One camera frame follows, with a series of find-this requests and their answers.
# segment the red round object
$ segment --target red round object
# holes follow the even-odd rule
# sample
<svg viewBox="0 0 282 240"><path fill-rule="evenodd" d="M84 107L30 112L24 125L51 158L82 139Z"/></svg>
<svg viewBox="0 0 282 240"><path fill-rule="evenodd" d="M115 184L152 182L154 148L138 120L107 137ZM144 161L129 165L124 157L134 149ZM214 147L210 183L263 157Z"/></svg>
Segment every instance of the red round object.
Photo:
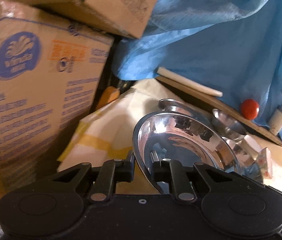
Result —
<svg viewBox="0 0 282 240"><path fill-rule="evenodd" d="M259 114L259 104L257 101L249 98L242 102L240 110L244 118L253 120Z"/></svg>

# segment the blue fabric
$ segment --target blue fabric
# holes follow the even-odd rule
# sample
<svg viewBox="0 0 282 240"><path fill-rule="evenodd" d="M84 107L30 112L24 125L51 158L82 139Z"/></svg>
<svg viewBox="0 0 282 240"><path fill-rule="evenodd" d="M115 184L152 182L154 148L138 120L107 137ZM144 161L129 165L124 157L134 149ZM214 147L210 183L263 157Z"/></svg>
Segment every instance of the blue fabric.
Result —
<svg viewBox="0 0 282 240"><path fill-rule="evenodd" d="M222 91L237 110L255 99L255 122L267 126L282 105L282 0L158 0L142 38L119 43L112 71L140 80L159 66Z"/></svg>

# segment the vinda logo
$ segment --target vinda logo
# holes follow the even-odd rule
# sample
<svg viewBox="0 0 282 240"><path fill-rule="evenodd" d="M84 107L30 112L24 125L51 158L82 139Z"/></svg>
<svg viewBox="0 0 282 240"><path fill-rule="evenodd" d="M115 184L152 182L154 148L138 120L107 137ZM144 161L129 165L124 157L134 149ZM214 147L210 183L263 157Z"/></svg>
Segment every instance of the vinda logo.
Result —
<svg viewBox="0 0 282 240"><path fill-rule="evenodd" d="M36 67L41 53L39 38L30 32L8 37L0 47L0 77L14 78Z"/></svg>

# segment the qr code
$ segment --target qr code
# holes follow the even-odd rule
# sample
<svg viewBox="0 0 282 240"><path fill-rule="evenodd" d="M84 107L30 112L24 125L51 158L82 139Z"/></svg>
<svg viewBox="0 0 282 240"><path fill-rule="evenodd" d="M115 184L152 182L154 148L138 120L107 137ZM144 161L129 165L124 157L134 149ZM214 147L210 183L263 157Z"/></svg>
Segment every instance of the qr code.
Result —
<svg viewBox="0 0 282 240"><path fill-rule="evenodd" d="M121 2L127 6L129 11L140 21L142 22L145 13L148 10L148 3L146 0L121 0Z"/></svg>

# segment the stainless steel bowl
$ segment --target stainless steel bowl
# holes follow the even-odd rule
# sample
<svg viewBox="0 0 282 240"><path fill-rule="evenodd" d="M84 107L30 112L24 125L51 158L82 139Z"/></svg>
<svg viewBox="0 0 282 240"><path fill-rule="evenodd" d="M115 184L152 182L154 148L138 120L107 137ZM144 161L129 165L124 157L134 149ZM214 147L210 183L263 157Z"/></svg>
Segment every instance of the stainless steel bowl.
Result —
<svg viewBox="0 0 282 240"><path fill-rule="evenodd" d="M241 173L227 143L212 129L184 114L154 112L144 116L134 128L132 145L141 171L161 193L168 193L167 188L151 179L155 160L178 160L188 167L203 162L226 172Z"/></svg>
<svg viewBox="0 0 282 240"><path fill-rule="evenodd" d="M241 167L242 175L263 183L262 172L258 163L253 159L252 155L241 147L241 142L236 143L228 138L224 138L226 143L233 150Z"/></svg>
<svg viewBox="0 0 282 240"><path fill-rule="evenodd" d="M168 99L168 98L161 99L159 101L159 108L166 112L177 112L177 113L188 115L193 119L198 120L199 122L212 128L212 124L206 116L204 116L203 114L198 112L194 107L192 107L190 104L187 104L185 102L177 101L175 99Z"/></svg>
<svg viewBox="0 0 282 240"><path fill-rule="evenodd" d="M219 109L213 109L212 124L219 135L235 142L241 141L247 135L243 125Z"/></svg>

